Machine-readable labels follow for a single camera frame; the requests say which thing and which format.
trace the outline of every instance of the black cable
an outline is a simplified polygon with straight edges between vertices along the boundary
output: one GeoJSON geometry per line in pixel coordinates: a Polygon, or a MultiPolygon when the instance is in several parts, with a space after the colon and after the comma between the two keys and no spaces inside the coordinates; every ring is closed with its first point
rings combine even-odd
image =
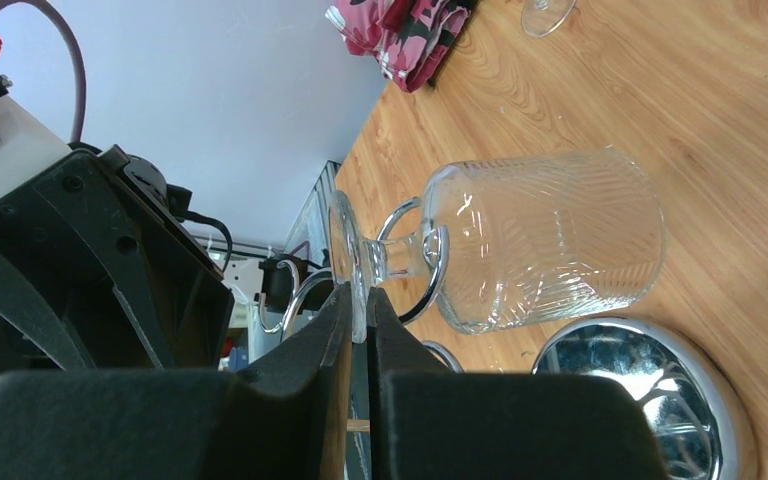
{"type": "MultiPolygon", "coordinates": [[[[210,236],[199,235],[197,233],[192,233],[192,232],[190,232],[190,235],[192,235],[193,238],[195,238],[196,240],[199,240],[202,243],[203,242],[213,241],[213,238],[210,237],[210,236]]],[[[244,246],[244,247],[247,246],[247,244],[245,244],[245,243],[239,243],[239,242],[236,242],[236,241],[234,242],[234,247],[239,247],[241,245],[244,246]]],[[[259,245],[252,245],[252,247],[254,247],[254,248],[261,248],[259,245]]],[[[266,260],[267,258],[269,258],[267,255],[261,255],[259,253],[244,252],[242,250],[238,250],[237,248],[232,248],[231,249],[231,253],[232,253],[232,255],[239,255],[241,257],[246,257],[246,258],[257,258],[259,260],[266,260]]]]}
{"type": "Polygon", "coordinates": [[[189,210],[186,212],[176,212],[175,216],[193,223],[211,226],[222,233],[222,236],[225,237],[225,243],[228,245],[228,248],[225,250],[225,265],[222,266],[222,271],[224,272],[227,270],[228,264],[231,263],[231,254],[234,252],[234,243],[231,239],[231,231],[228,230],[228,227],[215,218],[205,217],[200,213],[191,212],[189,210]]]}
{"type": "MultiPolygon", "coordinates": [[[[179,215],[179,214],[178,214],[178,213],[176,213],[176,212],[172,212],[172,215],[173,215],[173,216],[175,216],[175,215],[179,215]]],[[[204,235],[197,235],[197,234],[196,234],[196,235],[193,235],[193,237],[195,237],[195,238],[198,238],[198,239],[200,239],[200,240],[207,240],[207,237],[205,237],[204,235]]],[[[259,248],[259,249],[262,249],[262,250],[266,250],[266,247],[264,247],[263,245],[255,245],[255,244],[253,244],[253,243],[244,243],[244,242],[236,242],[236,241],[235,241],[235,242],[234,242],[234,246],[236,246],[236,247],[242,247],[242,248],[259,248]]],[[[244,254],[244,253],[240,253],[240,254],[241,254],[241,255],[244,255],[244,256],[246,256],[246,257],[269,258],[268,256],[264,256],[264,255],[257,255],[257,254],[249,254],[249,253],[245,253],[245,254],[244,254]]]]}

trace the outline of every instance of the gray cable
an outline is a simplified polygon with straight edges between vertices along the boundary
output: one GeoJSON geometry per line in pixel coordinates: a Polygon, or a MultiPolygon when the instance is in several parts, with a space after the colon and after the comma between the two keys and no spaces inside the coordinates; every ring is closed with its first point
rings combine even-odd
{"type": "Polygon", "coordinates": [[[66,48],[69,49],[69,56],[72,57],[72,69],[75,73],[75,116],[72,119],[72,135],[70,142],[79,142],[81,134],[84,131],[84,118],[87,113],[87,70],[84,67],[84,57],[81,55],[81,47],[78,46],[78,39],[66,23],[66,19],[60,15],[46,0],[0,0],[0,11],[16,3],[26,3],[36,7],[60,32],[63,41],[66,42],[66,48]]]}

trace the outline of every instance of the wire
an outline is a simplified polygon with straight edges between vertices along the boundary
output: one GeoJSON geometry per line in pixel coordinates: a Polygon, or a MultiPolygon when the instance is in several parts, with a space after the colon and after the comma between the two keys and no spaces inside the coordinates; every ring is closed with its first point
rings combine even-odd
{"type": "MultiPolygon", "coordinates": [[[[300,243],[296,248],[292,249],[290,253],[288,253],[287,255],[291,257],[299,258],[296,256],[296,254],[299,253],[301,249],[305,247],[307,247],[307,257],[310,258],[310,241],[309,240],[305,240],[304,242],[300,243]]],[[[322,270],[322,265],[319,265],[318,263],[313,263],[310,260],[306,260],[306,261],[307,261],[307,264],[310,265],[311,267],[317,270],[322,270]]]]}
{"type": "MultiPolygon", "coordinates": [[[[207,240],[207,237],[205,237],[204,235],[198,235],[198,234],[194,234],[193,238],[198,238],[200,240],[207,240]]],[[[234,246],[241,247],[241,248],[257,248],[257,249],[260,249],[260,250],[265,250],[266,249],[266,247],[264,247],[262,245],[255,245],[253,243],[244,243],[244,242],[234,242],[234,246]]],[[[246,257],[255,257],[255,258],[264,258],[264,259],[269,258],[266,255],[258,255],[256,253],[243,253],[241,255],[246,256],[246,257]]]]}
{"type": "Polygon", "coordinates": [[[225,265],[222,266],[222,271],[224,272],[225,270],[228,270],[228,264],[231,263],[231,254],[234,253],[234,243],[233,240],[231,240],[231,231],[228,230],[228,227],[215,218],[205,217],[200,213],[191,212],[189,210],[181,212],[177,216],[190,222],[209,225],[222,233],[222,236],[225,237],[225,244],[227,245],[227,248],[225,249],[225,265]]]}
{"type": "Polygon", "coordinates": [[[46,0],[0,0],[0,11],[16,3],[25,3],[36,7],[54,24],[57,31],[60,32],[60,36],[63,37],[63,41],[66,42],[66,48],[72,58],[72,70],[75,73],[75,116],[72,119],[72,133],[69,141],[79,142],[84,131],[84,119],[87,113],[87,70],[84,66],[81,47],[78,46],[78,39],[72,29],[69,28],[66,19],[46,0]]]}

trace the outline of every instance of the wood grain surface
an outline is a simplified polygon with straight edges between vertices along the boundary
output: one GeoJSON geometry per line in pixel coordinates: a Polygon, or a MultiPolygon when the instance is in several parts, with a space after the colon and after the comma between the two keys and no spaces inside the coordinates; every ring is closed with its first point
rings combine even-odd
{"type": "MultiPolygon", "coordinates": [[[[543,39],[520,30],[521,9],[481,1],[436,90],[388,87],[339,188],[374,237],[445,163],[630,153],[656,185],[670,238],[661,277],[628,312],[683,332],[721,366],[768,478],[768,0],[579,0],[543,39]]],[[[404,311],[424,285],[386,288],[404,311]]],[[[410,329],[467,369],[506,372],[529,370],[563,323],[465,336],[433,310],[410,329]]]]}

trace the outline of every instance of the stainless steel bowl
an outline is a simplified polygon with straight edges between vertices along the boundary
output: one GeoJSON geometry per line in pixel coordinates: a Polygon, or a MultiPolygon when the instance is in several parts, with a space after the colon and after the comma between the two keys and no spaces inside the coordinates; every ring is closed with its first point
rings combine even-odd
{"type": "Polygon", "coordinates": [[[621,383],[646,414],[671,478],[758,476],[737,394],[699,347],[663,326],[620,317],[573,322],[549,339],[532,371],[621,383]]]}

